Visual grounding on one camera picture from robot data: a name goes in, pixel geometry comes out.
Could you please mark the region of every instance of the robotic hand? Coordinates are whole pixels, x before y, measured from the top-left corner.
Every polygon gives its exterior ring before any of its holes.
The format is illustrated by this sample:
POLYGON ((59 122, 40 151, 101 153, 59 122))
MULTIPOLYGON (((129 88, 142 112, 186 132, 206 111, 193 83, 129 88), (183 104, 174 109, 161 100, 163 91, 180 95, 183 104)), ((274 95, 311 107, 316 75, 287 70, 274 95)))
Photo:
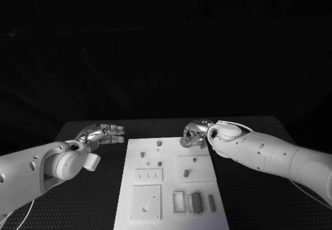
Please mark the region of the robotic hand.
POLYGON ((196 120, 187 124, 180 145, 187 148, 207 139, 223 158, 308 187, 332 206, 332 155, 301 148, 241 124, 196 120), (248 129, 245 133, 238 126, 248 129))
POLYGON ((0 217, 70 180, 80 168, 93 171, 99 145, 122 143, 124 127, 92 124, 73 140, 53 142, 0 157, 0 217))

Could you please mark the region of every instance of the black table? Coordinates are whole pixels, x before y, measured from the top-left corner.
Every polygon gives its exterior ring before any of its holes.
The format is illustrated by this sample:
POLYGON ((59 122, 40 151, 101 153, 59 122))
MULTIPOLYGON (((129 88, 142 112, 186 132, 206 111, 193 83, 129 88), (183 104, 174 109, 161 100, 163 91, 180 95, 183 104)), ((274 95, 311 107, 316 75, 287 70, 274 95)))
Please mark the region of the black table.
MULTIPOLYGON (((238 122, 254 131, 294 144, 274 116, 202 117, 238 122)), ((75 138, 92 123, 125 128, 125 142, 101 145, 93 172, 82 169, 76 177, 52 188, 34 200, 30 215, 20 229, 112 230, 122 167, 129 138, 180 137, 183 128, 199 118, 103 120, 66 122, 54 141, 75 138)), ((209 146, 220 198, 231 230, 236 229, 332 229, 332 210, 320 205, 281 177, 258 172, 231 159, 219 157, 209 146)), ((10 216, 2 229, 21 223, 30 203, 10 216)))

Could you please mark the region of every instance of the black backdrop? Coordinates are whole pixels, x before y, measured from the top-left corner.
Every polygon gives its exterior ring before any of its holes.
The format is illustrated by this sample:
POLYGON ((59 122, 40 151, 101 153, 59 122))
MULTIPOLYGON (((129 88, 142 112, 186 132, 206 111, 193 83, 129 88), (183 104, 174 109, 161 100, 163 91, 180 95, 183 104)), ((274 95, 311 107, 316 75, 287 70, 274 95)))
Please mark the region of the black backdrop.
POLYGON ((274 115, 301 146, 330 152, 329 1, 1 10, 1 154, 52 142, 66 121, 236 115, 274 115))

